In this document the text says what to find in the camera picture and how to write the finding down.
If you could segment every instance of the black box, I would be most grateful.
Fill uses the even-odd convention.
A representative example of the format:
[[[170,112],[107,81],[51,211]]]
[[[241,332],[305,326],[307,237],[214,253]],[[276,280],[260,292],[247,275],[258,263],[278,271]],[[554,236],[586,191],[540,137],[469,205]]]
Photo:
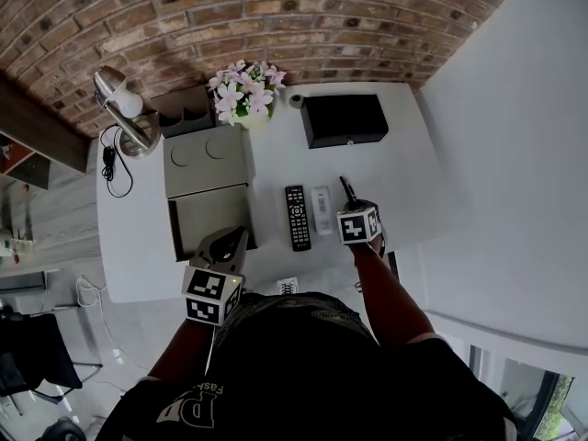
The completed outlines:
[[[388,134],[378,95],[311,96],[300,112],[310,149],[379,142]]]

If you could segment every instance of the white remote control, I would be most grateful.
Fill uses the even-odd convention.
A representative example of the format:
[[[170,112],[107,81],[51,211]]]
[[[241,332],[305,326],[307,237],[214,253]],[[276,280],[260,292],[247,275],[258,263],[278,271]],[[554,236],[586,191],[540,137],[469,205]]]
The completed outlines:
[[[331,198],[328,187],[316,187],[311,191],[314,228],[319,235],[333,233]]]

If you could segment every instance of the chair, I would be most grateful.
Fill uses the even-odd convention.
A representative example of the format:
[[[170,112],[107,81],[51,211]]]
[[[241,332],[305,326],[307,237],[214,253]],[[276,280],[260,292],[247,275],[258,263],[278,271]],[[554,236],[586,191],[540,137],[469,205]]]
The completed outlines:
[[[81,389],[101,364],[73,363],[53,314],[30,317],[2,313],[0,320],[0,397],[31,390],[44,401],[57,404],[72,390]],[[80,380],[74,366],[96,370]],[[63,395],[36,391],[43,380],[69,388]]]

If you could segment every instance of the remote control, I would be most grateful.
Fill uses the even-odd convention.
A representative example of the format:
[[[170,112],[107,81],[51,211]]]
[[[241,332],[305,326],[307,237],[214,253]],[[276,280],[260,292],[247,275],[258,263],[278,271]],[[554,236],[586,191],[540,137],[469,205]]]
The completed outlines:
[[[285,189],[292,249],[295,252],[310,250],[311,236],[309,235],[309,224],[306,218],[302,186],[286,187]]]

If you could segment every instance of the brick wall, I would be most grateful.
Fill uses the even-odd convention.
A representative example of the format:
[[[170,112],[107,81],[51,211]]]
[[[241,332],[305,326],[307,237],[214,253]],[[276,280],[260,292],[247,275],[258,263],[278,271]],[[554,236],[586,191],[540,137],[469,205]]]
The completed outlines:
[[[417,90],[503,0],[0,0],[0,70],[89,137],[107,63],[145,99],[266,59],[288,83]]]

